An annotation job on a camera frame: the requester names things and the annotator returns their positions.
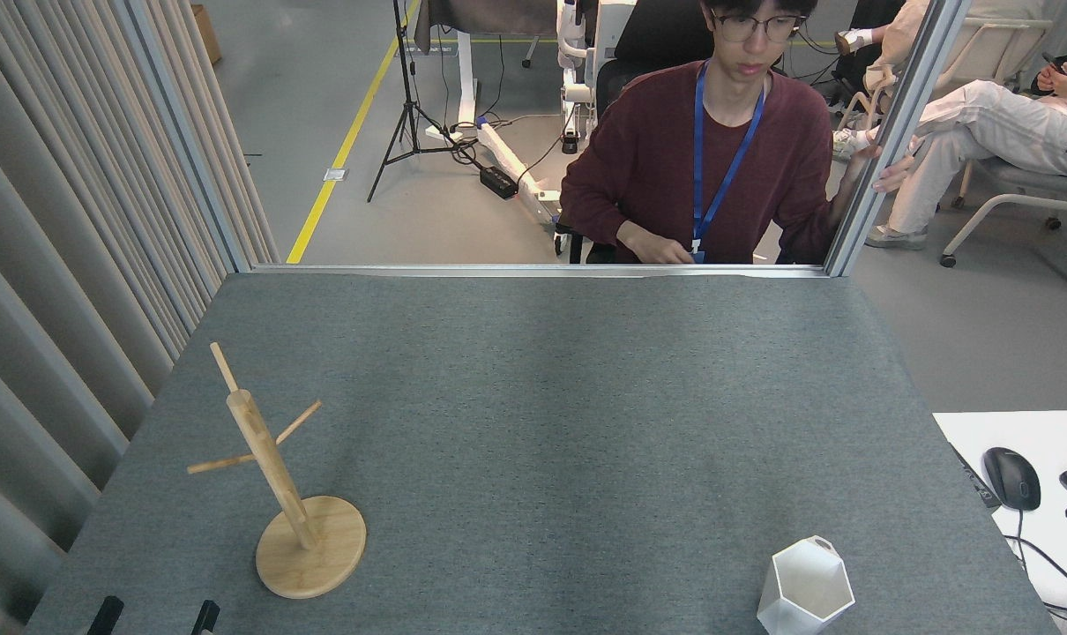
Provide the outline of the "person's right hand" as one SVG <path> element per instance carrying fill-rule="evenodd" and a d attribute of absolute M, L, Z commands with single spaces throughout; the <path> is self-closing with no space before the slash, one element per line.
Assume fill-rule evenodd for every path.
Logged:
<path fill-rule="evenodd" d="M 639 261 L 647 265 L 690 265 L 692 255 L 675 240 L 669 240 L 642 228 L 631 220 L 623 222 L 616 232 L 619 243 L 630 249 Z"/>

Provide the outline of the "person's left hand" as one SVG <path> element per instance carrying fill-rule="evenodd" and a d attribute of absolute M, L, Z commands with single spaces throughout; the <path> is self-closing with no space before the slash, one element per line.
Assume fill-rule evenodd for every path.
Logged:
<path fill-rule="evenodd" d="M 839 206 L 848 204 L 857 186 L 864 182 L 862 177 L 864 169 L 873 161 L 879 160 L 881 153 L 883 153 L 883 146 L 878 145 L 876 141 L 869 139 L 867 134 L 862 133 L 861 136 L 856 134 L 853 140 L 845 141 L 843 150 L 847 153 L 847 169 L 840 178 L 839 191 L 833 199 Z M 883 193 L 896 191 L 908 178 L 909 169 L 913 165 L 913 161 L 912 155 L 904 155 L 897 160 L 892 160 L 877 174 L 877 177 L 873 178 L 869 187 Z"/>

